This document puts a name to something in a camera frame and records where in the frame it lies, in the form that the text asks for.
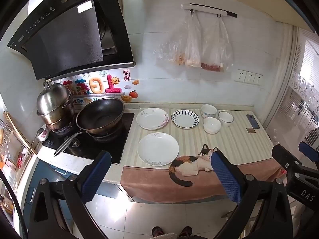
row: calico cat print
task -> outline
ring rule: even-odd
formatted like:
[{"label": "calico cat print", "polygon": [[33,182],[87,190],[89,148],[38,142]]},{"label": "calico cat print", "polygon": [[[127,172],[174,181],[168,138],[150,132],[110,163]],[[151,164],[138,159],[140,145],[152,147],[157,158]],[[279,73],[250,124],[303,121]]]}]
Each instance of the calico cat print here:
[{"label": "calico cat print", "polygon": [[199,171],[213,171],[211,164],[211,156],[213,152],[218,148],[209,149],[208,145],[203,145],[202,150],[198,153],[198,156],[180,156],[176,158],[169,167],[169,176],[173,182],[184,187],[190,187],[193,185],[191,181],[180,180],[175,173],[179,173],[183,176],[197,175]]}]

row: wok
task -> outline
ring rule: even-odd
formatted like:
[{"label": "wok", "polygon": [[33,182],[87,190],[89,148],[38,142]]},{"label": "wok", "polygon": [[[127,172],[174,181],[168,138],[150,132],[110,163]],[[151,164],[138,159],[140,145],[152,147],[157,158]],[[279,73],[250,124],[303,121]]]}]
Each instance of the wok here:
[{"label": "wok", "polygon": [[63,152],[72,140],[83,132],[92,136],[105,136],[122,119],[124,103],[116,98],[104,98],[87,104],[77,115],[76,125],[80,131],[70,136],[55,151],[54,156]]}]

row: electrical outlet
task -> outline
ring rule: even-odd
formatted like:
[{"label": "electrical outlet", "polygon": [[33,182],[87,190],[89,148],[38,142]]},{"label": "electrical outlet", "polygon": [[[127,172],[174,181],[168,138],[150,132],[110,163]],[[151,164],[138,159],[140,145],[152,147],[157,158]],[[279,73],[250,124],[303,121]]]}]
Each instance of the electrical outlet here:
[{"label": "electrical outlet", "polygon": [[254,84],[261,85],[261,82],[263,81],[263,76],[261,74],[256,74],[254,78]]},{"label": "electrical outlet", "polygon": [[247,72],[244,82],[253,84],[255,75],[254,72]]},{"label": "electrical outlet", "polygon": [[247,71],[237,69],[237,72],[234,75],[234,81],[244,82]]}]

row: black induction cooktop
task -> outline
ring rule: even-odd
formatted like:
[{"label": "black induction cooktop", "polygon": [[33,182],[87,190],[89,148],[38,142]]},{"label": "black induction cooktop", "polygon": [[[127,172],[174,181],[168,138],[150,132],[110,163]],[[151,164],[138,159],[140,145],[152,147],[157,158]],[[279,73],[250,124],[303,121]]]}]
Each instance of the black induction cooktop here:
[{"label": "black induction cooktop", "polygon": [[[80,142],[78,147],[72,146],[72,143],[65,149],[65,153],[71,154],[74,156],[79,156],[87,159],[95,159],[100,151],[105,150],[111,154],[112,163],[119,164],[124,145],[127,139],[127,136],[130,131],[130,127],[134,118],[134,113],[123,113],[122,116],[122,132],[121,134],[112,141],[109,142],[96,142],[88,133],[82,133],[77,136],[77,139]],[[49,137],[45,140],[42,145],[48,148],[57,150],[59,146],[63,143],[66,136],[70,137],[79,131],[79,128],[74,125],[74,128],[63,135],[50,131]]]}]

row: plastic bag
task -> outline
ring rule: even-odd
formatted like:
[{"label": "plastic bag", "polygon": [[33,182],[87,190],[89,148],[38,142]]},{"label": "plastic bag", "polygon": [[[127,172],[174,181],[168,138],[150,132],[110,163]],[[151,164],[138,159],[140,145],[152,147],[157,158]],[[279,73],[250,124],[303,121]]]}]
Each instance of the plastic bag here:
[{"label": "plastic bag", "polygon": [[185,50],[185,65],[201,67],[201,37],[200,25],[195,12],[186,16],[187,43]]},{"label": "plastic bag", "polygon": [[230,71],[232,69],[232,47],[221,17],[205,37],[201,59],[202,68],[216,72]]},{"label": "plastic bag", "polygon": [[158,49],[154,51],[159,59],[173,61],[178,65],[184,64],[188,28],[186,19],[187,16],[175,30],[169,33],[169,40],[159,45]]}]

